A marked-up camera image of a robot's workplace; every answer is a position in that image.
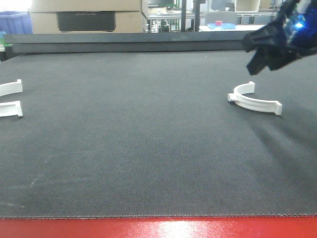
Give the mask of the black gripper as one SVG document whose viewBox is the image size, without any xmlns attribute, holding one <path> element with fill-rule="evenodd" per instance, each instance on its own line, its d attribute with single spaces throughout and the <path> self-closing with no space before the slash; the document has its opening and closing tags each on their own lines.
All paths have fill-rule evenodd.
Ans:
<svg viewBox="0 0 317 238">
<path fill-rule="evenodd" d="M 247 53 L 257 49 L 247 64 L 250 75 L 257 75 L 266 67 L 271 71 L 278 70 L 296 60 L 315 55 L 317 2 L 285 1 L 274 22 L 246 34 L 241 43 Z"/>
</svg>

